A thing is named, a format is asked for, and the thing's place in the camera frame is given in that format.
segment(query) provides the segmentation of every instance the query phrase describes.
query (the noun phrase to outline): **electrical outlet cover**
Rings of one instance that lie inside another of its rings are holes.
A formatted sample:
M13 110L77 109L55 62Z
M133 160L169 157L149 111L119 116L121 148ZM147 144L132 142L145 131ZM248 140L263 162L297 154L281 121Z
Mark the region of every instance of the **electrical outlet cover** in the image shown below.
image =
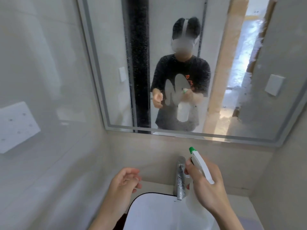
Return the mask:
M39 132L40 127L25 102L0 109L0 153L6 153Z

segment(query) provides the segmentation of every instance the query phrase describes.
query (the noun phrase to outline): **mirror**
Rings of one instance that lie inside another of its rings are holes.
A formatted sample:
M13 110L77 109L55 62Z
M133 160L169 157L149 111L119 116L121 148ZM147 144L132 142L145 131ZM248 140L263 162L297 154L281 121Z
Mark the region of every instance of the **mirror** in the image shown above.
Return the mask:
M306 103L278 0L78 3L106 129L279 146Z

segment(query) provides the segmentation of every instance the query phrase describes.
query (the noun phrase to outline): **hand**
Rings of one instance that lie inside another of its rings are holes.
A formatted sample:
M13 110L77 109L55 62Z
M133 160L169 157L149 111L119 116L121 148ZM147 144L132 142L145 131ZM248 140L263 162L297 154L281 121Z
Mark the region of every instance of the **hand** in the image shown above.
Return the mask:
M219 214L225 210L231 209L221 171L218 166L210 162L206 157L203 157L214 184L210 184L208 180L201 174L201 172L191 163L191 159L186 161L185 173L190 174L193 179L193 187L198 201L210 213Z
M191 89L188 89L182 94L181 101L183 101L183 102L193 102L193 96L194 96L193 91Z
M163 107L163 105L161 104L162 100L163 100L163 94L161 93L160 90L155 88L153 90L153 104L154 104L154 107L158 108L158 109L162 108Z
M123 168L112 179L109 190L99 210L98 216L90 226L90 230L112 230L117 221L128 208L131 194L142 188L139 183L140 170L135 168Z

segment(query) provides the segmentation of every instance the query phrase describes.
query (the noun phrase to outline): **green nozzle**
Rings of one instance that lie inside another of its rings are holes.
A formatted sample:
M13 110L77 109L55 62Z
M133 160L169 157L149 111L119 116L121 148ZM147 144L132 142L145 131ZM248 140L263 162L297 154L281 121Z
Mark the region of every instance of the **green nozzle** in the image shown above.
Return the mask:
M196 151L196 149L194 149L193 147L190 147L189 150L190 150L191 154L192 154L193 151Z

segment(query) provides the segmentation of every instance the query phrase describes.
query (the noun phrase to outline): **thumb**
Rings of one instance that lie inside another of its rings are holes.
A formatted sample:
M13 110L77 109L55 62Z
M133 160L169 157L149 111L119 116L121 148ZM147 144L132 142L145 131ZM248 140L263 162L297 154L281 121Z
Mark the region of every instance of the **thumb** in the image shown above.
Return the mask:
M136 185L138 184L139 179L138 178L133 178L128 180L127 184L125 185L126 189L132 193L133 189L136 187Z
M186 161L185 167L193 181L199 181L203 177L198 168L192 164L191 159Z

